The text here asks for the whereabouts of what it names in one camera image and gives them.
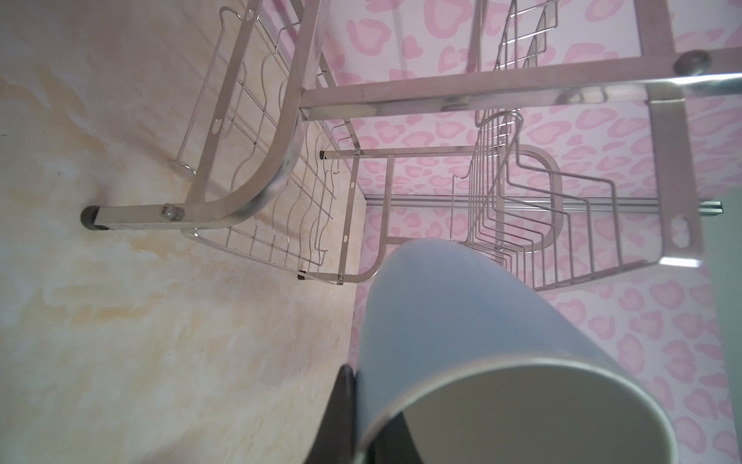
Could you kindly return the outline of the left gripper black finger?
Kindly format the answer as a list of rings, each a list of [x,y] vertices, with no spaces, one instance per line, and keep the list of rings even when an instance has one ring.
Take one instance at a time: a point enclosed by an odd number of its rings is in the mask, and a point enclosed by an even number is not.
[[[357,380],[351,365],[342,365],[305,464],[349,464],[356,445]]]

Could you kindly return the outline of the light blue ceramic mug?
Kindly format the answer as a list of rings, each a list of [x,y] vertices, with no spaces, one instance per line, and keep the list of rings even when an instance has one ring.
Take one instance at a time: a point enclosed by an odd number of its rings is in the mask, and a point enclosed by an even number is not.
[[[370,287],[357,463],[674,463],[659,402],[502,266],[441,239]]]

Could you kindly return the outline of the steel two-tier dish rack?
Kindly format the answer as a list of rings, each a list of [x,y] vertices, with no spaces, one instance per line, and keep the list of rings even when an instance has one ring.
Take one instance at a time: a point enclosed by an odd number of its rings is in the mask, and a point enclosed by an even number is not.
[[[330,284],[446,238],[537,291],[697,268],[741,182],[737,1],[250,1],[181,203],[90,206]]]

